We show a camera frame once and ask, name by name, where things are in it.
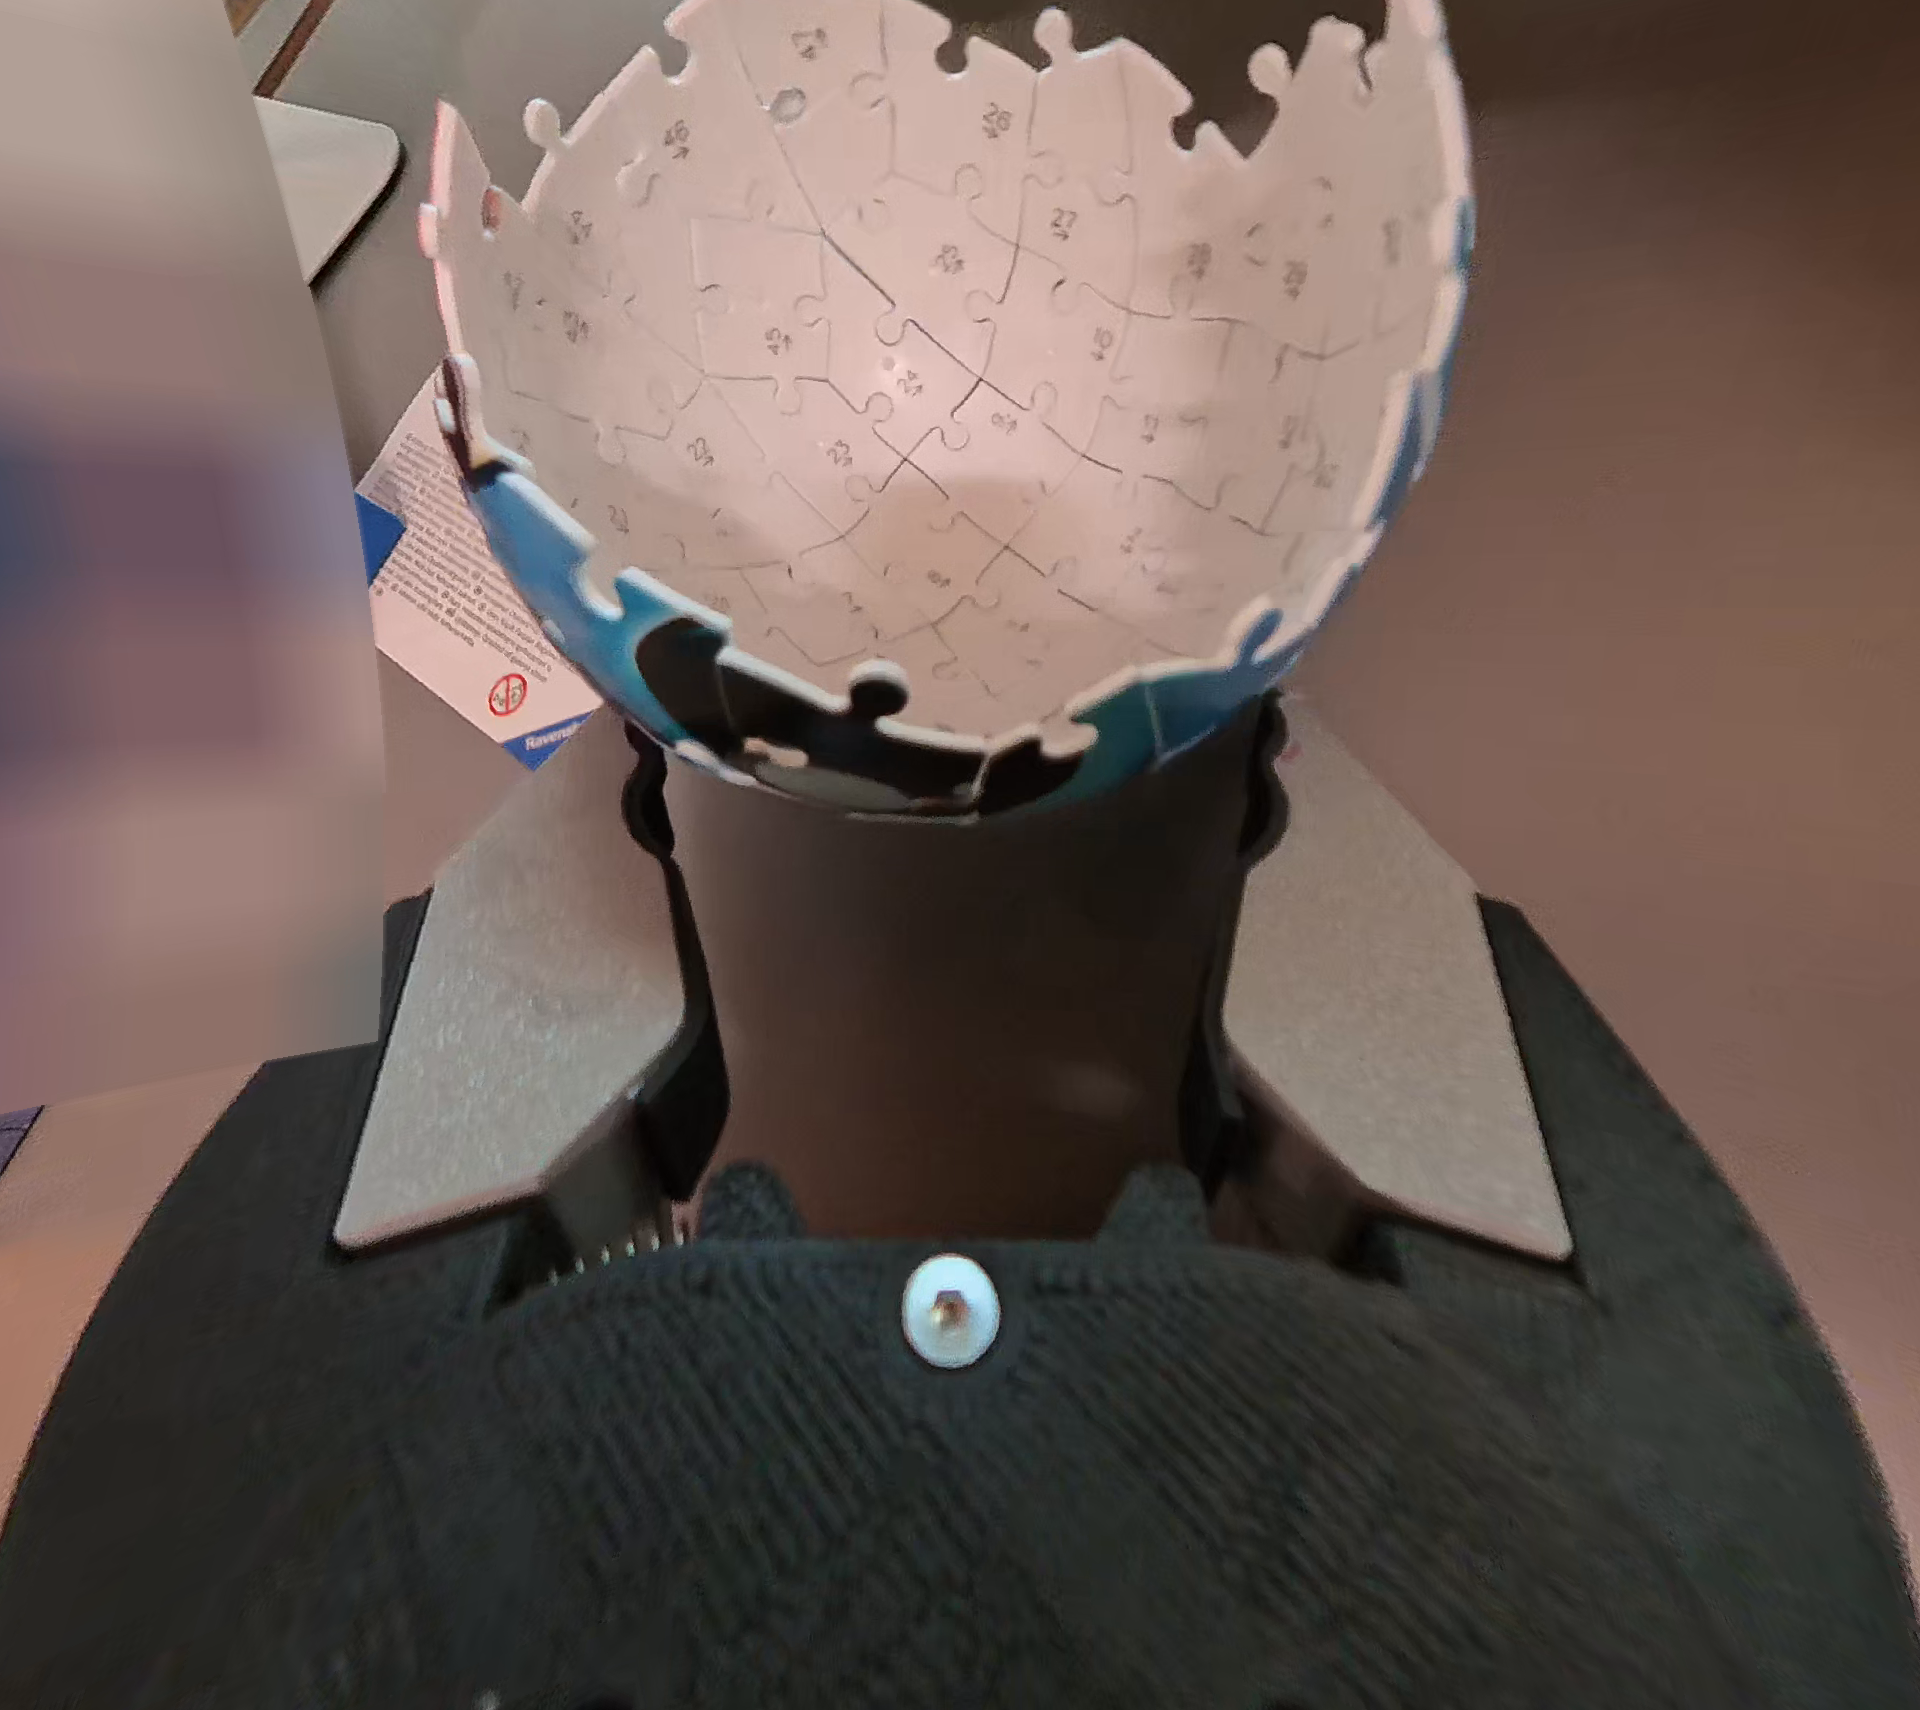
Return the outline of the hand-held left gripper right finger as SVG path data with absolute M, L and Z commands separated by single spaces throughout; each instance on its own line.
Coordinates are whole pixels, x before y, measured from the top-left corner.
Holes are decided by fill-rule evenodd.
M 1191 1163 L 1253 1250 L 1344 1261 L 1384 1222 L 1572 1258 L 1476 885 L 1296 695 L 1258 714 Z

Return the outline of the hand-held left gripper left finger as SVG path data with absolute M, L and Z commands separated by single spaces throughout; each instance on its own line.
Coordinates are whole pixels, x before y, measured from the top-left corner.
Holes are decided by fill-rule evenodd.
M 651 1250 L 726 1120 L 659 755 L 584 726 L 452 852 L 398 977 L 334 1219 L 352 1254 L 533 1206 L 563 1254 Z

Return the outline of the blue puzzle ball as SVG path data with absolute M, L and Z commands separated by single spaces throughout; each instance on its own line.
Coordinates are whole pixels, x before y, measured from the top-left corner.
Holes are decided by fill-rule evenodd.
M 1127 39 L 683 0 L 494 179 L 438 102 L 436 414 L 629 726 L 863 813 L 1080 801 L 1278 687 L 1427 469 L 1476 242 L 1442 0 L 1258 45 L 1249 151 Z

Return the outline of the white instruction leaflet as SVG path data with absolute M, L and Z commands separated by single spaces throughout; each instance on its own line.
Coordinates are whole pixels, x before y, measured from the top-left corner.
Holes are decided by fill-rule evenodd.
M 376 647 L 422 689 L 538 770 L 601 708 L 510 584 L 436 421 L 434 382 L 353 490 Z

